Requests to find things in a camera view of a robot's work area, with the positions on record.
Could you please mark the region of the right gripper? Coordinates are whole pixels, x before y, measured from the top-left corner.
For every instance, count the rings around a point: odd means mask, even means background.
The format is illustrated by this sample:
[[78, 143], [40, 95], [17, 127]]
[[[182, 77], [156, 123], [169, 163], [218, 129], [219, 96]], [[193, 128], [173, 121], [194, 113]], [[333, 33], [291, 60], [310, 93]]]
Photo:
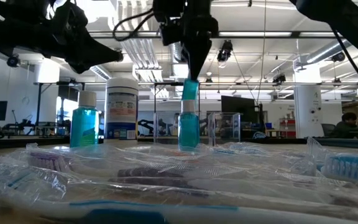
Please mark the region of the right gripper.
[[218, 35], [218, 21], [211, 15], [212, 0], [181, 0], [180, 43], [189, 69], [188, 78], [197, 80]]

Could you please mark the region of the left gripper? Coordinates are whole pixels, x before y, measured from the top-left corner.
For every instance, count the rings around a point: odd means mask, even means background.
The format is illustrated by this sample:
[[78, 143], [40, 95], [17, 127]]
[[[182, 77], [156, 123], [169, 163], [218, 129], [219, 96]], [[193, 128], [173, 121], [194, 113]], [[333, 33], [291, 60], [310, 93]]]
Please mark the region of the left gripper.
[[[63, 1], [52, 11], [53, 16], [47, 13], [40, 18], [40, 26], [45, 32], [40, 50], [43, 56], [64, 59], [78, 74], [96, 65], [123, 61], [120, 50], [113, 50], [90, 36], [85, 28], [88, 23], [85, 13], [75, 3]], [[107, 60], [87, 62], [85, 57]]]

